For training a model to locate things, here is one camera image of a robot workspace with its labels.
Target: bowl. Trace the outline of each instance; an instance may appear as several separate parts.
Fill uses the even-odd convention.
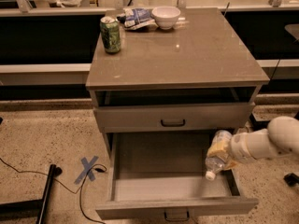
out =
[[[161,29],[168,30],[178,21],[180,10],[177,7],[156,7],[151,14]]]

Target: blue tape cross marking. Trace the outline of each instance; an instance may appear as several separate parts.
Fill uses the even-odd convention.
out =
[[[75,181],[75,184],[79,184],[81,182],[81,180],[84,178],[84,176],[87,174],[87,172],[93,167],[93,165],[95,164],[95,162],[97,161],[99,157],[94,156],[93,159],[88,162],[86,158],[83,158],[81,160],[83,166],[84,166],[84,170],[82,171],[82,173],[78,176],[78,178]],[[91,179],[91,181],[94,181],[95,177],[93,175],[93,170],[91,170],[88,173],[88,177]]]

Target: drawer handle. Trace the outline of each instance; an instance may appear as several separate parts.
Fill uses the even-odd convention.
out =
[[[175,221],[188,221],[190,219],[190,216],[189,216],[189,212],[187,211],[187,217],[186,218],[168,218],[167,213],[164,212],[164,218],[165,218],[166,221],[175,222]]]
[[[176,121],[173,121],[173,120],[163,120],[161,119],[161,125],[163,127],[182,127],[186,124],[186,120],[183,119],[183,120],[176,120]]]

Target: green can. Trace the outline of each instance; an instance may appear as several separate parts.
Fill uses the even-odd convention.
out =
[[[117,53],[121,50],[120,27],[116,19],[104,17],[100,23],[101,36],[107,53]]]

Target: closed drawer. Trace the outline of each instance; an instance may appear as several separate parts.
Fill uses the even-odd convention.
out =
[[[145,105],[94,109],[102,133],[238,128],[254,104]]]
[[[113,136],[102,219],[167,218],[248,213],[231,171],[205,178],[209,135],[198,132],[117,133]]]

